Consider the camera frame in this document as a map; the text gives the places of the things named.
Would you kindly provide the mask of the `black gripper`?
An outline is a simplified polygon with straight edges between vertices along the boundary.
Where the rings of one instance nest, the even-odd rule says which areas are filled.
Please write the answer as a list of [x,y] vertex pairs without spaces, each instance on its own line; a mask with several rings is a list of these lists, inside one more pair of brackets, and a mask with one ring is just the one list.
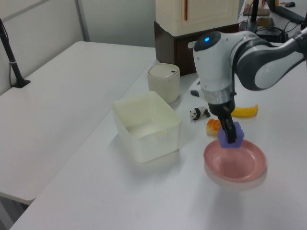
[[230,99],[225,103],[208,103],[209,110],[219,118],[221,127],[218,131],[220,144],[233,144],[237,139],[236,126],[232,120],[231,113],[235,109],[235,100]]

